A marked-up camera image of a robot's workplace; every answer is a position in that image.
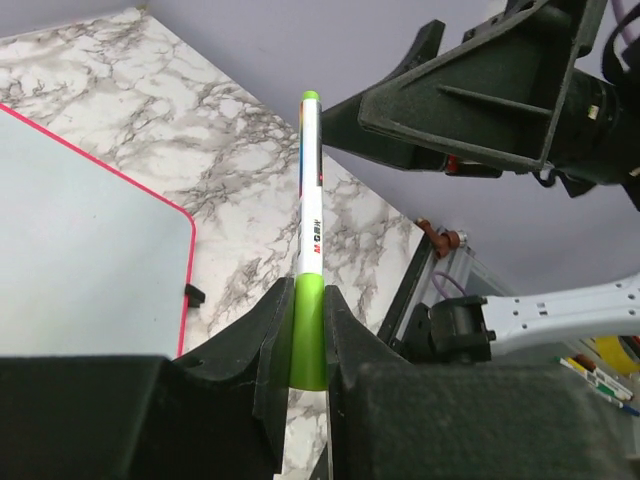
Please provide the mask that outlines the pink-framed whiteboard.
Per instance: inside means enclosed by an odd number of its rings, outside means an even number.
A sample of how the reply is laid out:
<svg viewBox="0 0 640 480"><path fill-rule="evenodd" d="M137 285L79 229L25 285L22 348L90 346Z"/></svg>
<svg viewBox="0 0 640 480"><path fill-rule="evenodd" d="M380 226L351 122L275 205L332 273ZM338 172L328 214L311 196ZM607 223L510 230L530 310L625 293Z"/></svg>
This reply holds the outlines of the pink-framed whiteboard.
<svg viewBox="0 0 640 480"><path fill-rule="evenodd" d="M195 239L183 208L2 109L3 356L178 357Z"/></svg>

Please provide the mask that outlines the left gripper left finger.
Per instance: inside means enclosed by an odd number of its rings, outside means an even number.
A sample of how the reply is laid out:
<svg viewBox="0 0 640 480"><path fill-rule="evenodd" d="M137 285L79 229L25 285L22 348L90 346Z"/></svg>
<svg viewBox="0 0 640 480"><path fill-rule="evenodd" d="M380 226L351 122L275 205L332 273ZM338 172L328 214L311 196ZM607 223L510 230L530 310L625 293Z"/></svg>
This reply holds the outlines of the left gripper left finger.
<svg viewBox="0 0 640 480"><path fill-rule="evenodd" d="M270 479L281 471L294 283L189 353L5 357L5 479Z"/></svg>

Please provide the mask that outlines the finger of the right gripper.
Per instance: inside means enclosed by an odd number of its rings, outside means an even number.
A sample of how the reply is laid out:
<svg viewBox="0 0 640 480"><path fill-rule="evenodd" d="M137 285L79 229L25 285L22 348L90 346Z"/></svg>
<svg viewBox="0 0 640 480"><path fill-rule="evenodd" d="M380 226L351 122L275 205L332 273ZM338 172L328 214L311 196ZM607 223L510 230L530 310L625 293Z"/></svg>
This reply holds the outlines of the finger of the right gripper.
<svg viewBox="0 0 640 480"><path fill-rule="evenodd" d="M426 138L429 120L444 115L427 106L426 91L400 92L396 78L434 60L445 23L432 20L417 32L399 64L382 80L321 114L326 146L396 170L436 172L459 178L499 178L494 166L437 150Z"/></svg>

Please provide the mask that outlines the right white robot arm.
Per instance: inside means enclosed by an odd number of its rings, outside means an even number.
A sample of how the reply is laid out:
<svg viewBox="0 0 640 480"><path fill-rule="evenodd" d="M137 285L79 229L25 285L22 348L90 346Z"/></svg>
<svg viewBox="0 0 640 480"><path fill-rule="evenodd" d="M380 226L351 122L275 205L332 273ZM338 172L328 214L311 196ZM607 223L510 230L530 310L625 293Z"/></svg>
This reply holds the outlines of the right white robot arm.
<svg viewBox="0 0 640 480"><path fill-rule="evenodd" d="M602 1L511 1L502 14L439 49L432 21L386 78L324 111L327 146L405 171L452 177L530 174L571 197L597 186L639 198L639 46L602 53L602 74L578 70ZM474 362L563 340L633 335L637 275L534 296L471 296L418 306L403 355Z"/></svg>

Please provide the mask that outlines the white marker pen body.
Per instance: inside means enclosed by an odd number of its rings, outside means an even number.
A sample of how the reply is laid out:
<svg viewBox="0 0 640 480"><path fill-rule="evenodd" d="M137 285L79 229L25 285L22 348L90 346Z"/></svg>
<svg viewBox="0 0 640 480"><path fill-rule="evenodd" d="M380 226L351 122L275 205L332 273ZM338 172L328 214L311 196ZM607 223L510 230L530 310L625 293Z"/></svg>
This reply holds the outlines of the white marker pen body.
<svg viewBox="0 0 640 480"><path fill-rule="evenodd" d="M319 94L305 91L299 112L299 275L323 274L321 111Z"/></svg>

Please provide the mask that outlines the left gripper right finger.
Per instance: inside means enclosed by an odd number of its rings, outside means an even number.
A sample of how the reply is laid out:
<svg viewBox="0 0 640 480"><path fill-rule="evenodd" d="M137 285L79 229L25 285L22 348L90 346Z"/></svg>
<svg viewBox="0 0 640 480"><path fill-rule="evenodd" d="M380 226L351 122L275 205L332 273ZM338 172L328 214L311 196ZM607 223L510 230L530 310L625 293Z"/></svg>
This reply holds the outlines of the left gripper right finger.
<svg viewBox="0 0 640 480"><path fill-rule="evenodd" d="M491 364L484 300L420 308L398 354L325 291L327 479L635 479L596 394L558 366Z"/></svg>

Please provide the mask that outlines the green marker cap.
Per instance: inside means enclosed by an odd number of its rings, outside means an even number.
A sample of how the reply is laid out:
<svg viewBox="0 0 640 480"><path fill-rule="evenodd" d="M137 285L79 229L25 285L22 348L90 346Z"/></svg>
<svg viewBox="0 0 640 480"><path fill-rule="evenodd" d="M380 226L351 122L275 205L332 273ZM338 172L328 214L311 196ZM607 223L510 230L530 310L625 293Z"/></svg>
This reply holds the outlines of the green marker cap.
<svg viewBox="0 0 640 480"><path fill-rule="evenodd" d="M327 388L324 332L324 280L315 273L296 278L289 386L305 391Z"/></svg>

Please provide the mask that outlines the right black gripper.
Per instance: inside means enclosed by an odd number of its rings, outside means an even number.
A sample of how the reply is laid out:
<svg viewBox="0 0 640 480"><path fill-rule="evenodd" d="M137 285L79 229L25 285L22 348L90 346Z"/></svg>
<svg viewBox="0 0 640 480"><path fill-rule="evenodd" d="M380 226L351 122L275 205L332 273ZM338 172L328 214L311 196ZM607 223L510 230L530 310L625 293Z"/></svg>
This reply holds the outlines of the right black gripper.
<svg viewBox="0 0 640 480"><path fill-rule="evenodd" d="M606 7L518 1L495 24L395 81L403 94L423 88L427 106L444 115L425 128L435 149L514 172L539 171L549 158L541 186L561 181L576 198L620 185L638 207L639 40L621 55L614 44L639 19L639 7L609 35L603 79L574 70Z"/></svg>

